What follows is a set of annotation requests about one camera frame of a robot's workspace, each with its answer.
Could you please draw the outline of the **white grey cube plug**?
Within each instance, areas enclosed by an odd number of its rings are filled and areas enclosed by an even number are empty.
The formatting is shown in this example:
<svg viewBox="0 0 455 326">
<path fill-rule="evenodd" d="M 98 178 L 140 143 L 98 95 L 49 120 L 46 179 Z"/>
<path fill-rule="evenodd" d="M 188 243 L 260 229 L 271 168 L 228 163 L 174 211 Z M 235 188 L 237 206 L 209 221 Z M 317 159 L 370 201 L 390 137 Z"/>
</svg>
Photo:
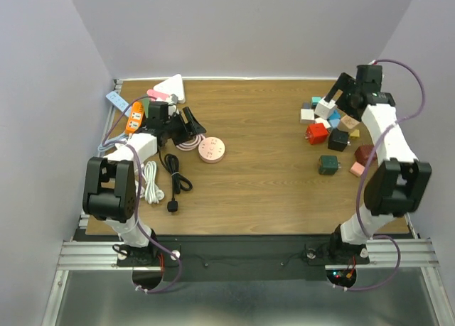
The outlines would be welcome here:
<svg viewBox="0 0 455 326">
<path fill-rule="evenodd" d="M 325 98 L 322 98 L 317 103 L 314 114 L 322 119 L 328 119 L 336 109 L 337 105 L 335 101 L 327 101 Z"/>
</svg>

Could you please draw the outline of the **pink round socket with cable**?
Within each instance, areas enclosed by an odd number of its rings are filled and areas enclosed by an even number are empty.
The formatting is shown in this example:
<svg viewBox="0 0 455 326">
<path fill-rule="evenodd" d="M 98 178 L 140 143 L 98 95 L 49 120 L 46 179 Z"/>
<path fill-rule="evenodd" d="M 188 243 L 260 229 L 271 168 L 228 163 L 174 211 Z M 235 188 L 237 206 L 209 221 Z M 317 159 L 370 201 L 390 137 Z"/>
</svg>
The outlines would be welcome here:
<svg viewBox="0 0 455 326">
<path fill-rule="evenodd" d="M 197 150 L 200 159 L 206 163 L 218 163 L 225 155 L 225 144 L 217 137 L 198 134 L 193 140 L 176 146 L 180 151 Z"/>
</svg>

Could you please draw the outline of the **beige cube plug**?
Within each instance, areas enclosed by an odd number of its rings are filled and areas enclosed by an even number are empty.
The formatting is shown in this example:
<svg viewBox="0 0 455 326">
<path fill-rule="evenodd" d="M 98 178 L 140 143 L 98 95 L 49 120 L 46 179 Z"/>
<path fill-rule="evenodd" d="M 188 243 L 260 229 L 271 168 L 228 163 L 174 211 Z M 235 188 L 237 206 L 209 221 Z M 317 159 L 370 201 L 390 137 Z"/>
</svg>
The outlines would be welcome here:
<svg viewBox="0 0 455 326">
<path fill-rule="evenodd" d="M 357 121 L 356 119 L 348 115 L 345 115 L 340 119 L 337 128 L 340 131 L 350 132 L 351 130 L 356 128 L 359 125 L 359 123 L 360 122 Z"/>
</svg>

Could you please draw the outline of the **dark green cube plug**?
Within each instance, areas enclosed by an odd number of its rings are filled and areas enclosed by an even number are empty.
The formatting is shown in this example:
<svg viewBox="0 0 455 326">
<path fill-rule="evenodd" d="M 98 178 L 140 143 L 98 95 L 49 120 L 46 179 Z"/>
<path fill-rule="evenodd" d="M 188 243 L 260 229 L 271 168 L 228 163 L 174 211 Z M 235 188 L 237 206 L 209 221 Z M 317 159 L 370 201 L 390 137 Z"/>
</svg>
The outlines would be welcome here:
<svg viewBox="0 0 455 326">
<path fill-rule="evenodd" d="M 322 155 L 318 160 L 319 175 L 334 175 L 341 168 L 337 156 Z"/>
</svg>

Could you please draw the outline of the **green power strip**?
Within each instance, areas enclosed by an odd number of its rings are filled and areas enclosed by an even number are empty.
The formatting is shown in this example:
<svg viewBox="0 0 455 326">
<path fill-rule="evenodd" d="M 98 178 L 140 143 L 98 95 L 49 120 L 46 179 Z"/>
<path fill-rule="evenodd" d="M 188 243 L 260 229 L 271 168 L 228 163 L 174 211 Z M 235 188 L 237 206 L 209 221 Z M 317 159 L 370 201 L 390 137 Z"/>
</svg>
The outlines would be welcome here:
<svg viewBox="0 0 455 326">
<path fill-rule="evenodd" d="M 146 97 L 146 98 L 142 99 L 142 105 L 143 105 L 143 108 L 144 108 L 145 117 L 149 116 L 149 105 L 150 105 L 150 102 L 151 102 L 151 98 L 150 97 Z"/>
</svg>

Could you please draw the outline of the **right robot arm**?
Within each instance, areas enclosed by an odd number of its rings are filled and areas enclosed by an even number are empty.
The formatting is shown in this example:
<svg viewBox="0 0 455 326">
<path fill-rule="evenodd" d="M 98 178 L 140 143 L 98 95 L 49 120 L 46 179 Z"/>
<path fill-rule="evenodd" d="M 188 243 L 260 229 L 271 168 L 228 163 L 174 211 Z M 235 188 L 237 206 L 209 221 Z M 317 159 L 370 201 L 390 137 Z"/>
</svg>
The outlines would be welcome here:
<svg viewBox="0 0 455 326">
<path fill-rule="evenodd" d="M 359 256 L 380 228 L 416 211 L 432 174 L 407 144 L 395 101 L 381 87 L 381 66 L 359 65 L 355 77 L 342 73 L 325 97 L 341 93 L 336 106 L 365 125 L 373 142 L 368 159 L 378 162 L 371 178 L 361 178 L 355 214 L 331 234 L 326 253 L 335 262 Z"/>
</svg>

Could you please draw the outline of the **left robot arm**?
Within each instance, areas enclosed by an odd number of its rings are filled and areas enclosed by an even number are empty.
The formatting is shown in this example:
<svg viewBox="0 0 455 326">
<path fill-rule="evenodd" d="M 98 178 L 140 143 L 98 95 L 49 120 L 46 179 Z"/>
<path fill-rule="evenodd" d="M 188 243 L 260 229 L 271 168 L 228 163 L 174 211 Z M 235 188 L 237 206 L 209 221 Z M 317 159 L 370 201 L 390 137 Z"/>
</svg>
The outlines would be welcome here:
<svg viewBox="0 0 455 326">
<path fill-rule="evenodd" d="M 138 133 L 128 141 L 118 141 L 116 151 L 87 162 L 83 211 L 116 231 L 127 246 L 124 253 L 128 256 L 134 252 L 141 264 L 152 264 L 164 249 L 154 230 L 143 225 L 138 215 L 141 164 L 168 140 L 177 146 L 205 132 L 189 107 L 169 114 L 167 103 L 155 102 L 149 106 L 149 115 Z"/>
</svg>

